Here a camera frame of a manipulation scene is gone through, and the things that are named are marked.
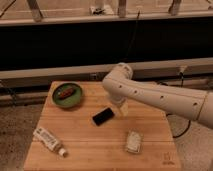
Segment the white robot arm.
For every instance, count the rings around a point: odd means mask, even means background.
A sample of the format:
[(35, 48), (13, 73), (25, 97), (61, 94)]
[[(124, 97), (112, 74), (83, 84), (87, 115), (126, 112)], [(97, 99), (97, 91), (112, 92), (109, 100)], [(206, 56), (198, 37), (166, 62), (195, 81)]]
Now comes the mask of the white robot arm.
[(103, 79), (103, 88), (115, 103), (125, 98), (159, 108), (213, 129), (213, 92), (132, 80), (133, 70), (117, 64)]

